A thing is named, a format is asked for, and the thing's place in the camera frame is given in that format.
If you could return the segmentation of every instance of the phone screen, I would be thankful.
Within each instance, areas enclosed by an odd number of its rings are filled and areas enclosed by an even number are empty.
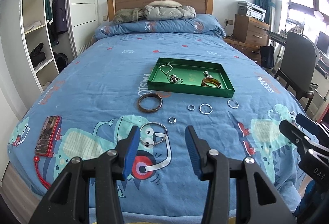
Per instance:
[[[39,140],[37,142],[36,154],[39,155],[48,154],[49,148],[51,147],[52,136],[55,133],[55,128],[57,127],[58,120],[59,120],[59,116],[47,117],[43,125],[43,128],[41,130]]]

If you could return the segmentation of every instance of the bed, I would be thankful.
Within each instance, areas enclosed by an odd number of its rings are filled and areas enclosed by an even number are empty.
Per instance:
[[[109,19],[121,8],[141,7],[151,1],[108,0]],[[194,7],[200,18],[212,14],[213,0],[174,1]],[[162,129],[148,126],[141,131],[150,146],[139,145],[135,159],[138,165],[126,181],[118,182],[126,223],[201,222],[208,183],[198,181],[193,173],[184,140],[187,125],[193,125],[200,138],[227,157],[242,160],[252,156],[294,211],[300,202],[298,189],[305,173],[297,166],[300,158],[295,146],[279,133],[278,124],[284,119],[296,124],[295,116],[305,112],[293,95],[261,67],[214,35],[216,32],[206,33],[130,32],[95,42],[60,73],[14,129],[8,144],[8,173],[17,172],[21,183],[9,182],[6,172],[7,183],[2,189],[11,192],[6,196],[22,193],[17,190],[13,194],[13,189],[19,189],[23,181],[34,193],[33,205],[46,192],[34,167],[34,148],[45,119],[59,115],[62,120],[53,157],[41,157],[38,163],[42,177],[49,183],[70,158],[94,158],[114,148],[132,125],[159,122],[166,126],[167,139],[154,147],[152,141],[164,136]],[[234,86],[233,99],[239,107],[230,108],[227,98],[148,90],[147,79],[159,57],[221,63]],[[146,114],[138,110],[137,100],[150,92],[162,97],[163,106],[156,113]],[[202,103],[211,104],[213,112],[201,114],[198,107]],[[188,110],[189,104],[196,109]],[[169,124],[169,117],[177,122]],[[231,182],[231,215],[236,207],[233,186]],[[90,189],[93,223],[93,181]],[[24,198],[16,200],[24,207]]]

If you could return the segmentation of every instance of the smartphone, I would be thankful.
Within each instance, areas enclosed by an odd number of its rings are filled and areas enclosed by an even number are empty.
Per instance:
[[[37,142],[37,147],[35,149],[36,155],[49,157],[53,146],[53,140],[59,132],[60,120],[61,117],[58,115],[47,117]]]

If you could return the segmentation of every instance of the black bag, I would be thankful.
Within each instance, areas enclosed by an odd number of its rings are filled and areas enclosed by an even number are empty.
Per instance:
[[[44,52],[41,52],[42,48],[43,48],[43,43],[40,43],[30,53],[30,59],[31,59],[33,68],[35,68],[40,62],[43,62],[46,59],[46,54]]]
[[[274,47],[261,46],[262,67],[272,69],[274,67]]]
[[[65,67],[68,65],[68,59],[67,59],[67,55],[65,55],[64,53],[56,53],[53,52],[54,54],[54,58],[55,58],[55,62],[57,64],[57,68],[58,71],[61,72],[65,69]]]

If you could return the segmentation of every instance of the wooden nightstand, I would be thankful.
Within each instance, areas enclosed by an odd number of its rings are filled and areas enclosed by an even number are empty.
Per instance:
[[[234,38],[224,38],[224,41],[260,66],[262,63],[260,47],[268,42],[267,30],[269,25],[265,22],[236,14]]]
[[[233,39],[229,37],[224,38],[224,41],[228,43],[231,47],[234,47],[235,49],[245,54],[248,58],[253,60],[259,66],[261,65],[262,60],[261,60],[261,53],[259,50],[260,48],[259,46],[246,44],[237,39]]]

